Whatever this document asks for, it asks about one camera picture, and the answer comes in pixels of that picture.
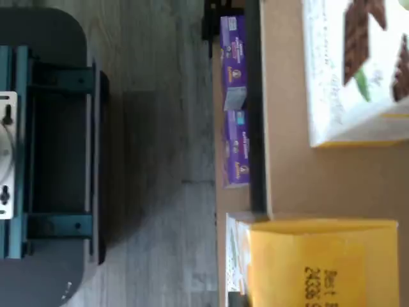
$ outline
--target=wooden floor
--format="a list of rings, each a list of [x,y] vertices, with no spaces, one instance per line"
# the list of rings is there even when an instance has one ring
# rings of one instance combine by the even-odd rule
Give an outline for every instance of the wooden floor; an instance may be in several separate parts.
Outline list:
[[[69,307],[217,306],[203,0],[40,0],[82,25],[111,82],[103,266]]]

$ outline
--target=purple snack box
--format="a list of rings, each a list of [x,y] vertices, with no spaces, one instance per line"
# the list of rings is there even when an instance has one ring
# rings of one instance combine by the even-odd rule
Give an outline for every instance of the purple snack box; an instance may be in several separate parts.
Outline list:
[[[240,187],[250,182],[247,115],[230,110],[224,116],[224,187]]]
[[[247,96],[244,16],[220,18],[224,110],[240,110]]]

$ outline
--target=white box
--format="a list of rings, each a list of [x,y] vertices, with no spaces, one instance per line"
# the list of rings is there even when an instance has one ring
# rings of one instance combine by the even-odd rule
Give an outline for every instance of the white box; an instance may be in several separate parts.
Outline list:
[[[409,11],[403,1],[303,1],[312,147],[409,139]]]
[[[226,307],[229,306],[229,292],[248,294],[250,227],[253,223],[267,220],[267,215],[252,212],[226,214]]]

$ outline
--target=yellow box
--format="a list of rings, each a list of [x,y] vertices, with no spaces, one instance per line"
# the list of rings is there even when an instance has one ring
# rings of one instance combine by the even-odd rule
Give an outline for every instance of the yellow box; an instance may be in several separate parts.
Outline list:
[[[397,222],[308,219],[250,228],[253,307],[398,307]]]

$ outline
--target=green leaf graphic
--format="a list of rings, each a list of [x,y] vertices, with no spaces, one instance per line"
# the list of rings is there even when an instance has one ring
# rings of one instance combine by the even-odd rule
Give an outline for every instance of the green leaf graphic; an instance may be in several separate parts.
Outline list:
[[[366,76],[365,76],[363,69],[361,68],[360,70],[358,70],[357,73],[353,77],[355,78],[357,82],[358,89],[362,97],[364,97],[366,101],[370,102],[371,97],[369,96]]]

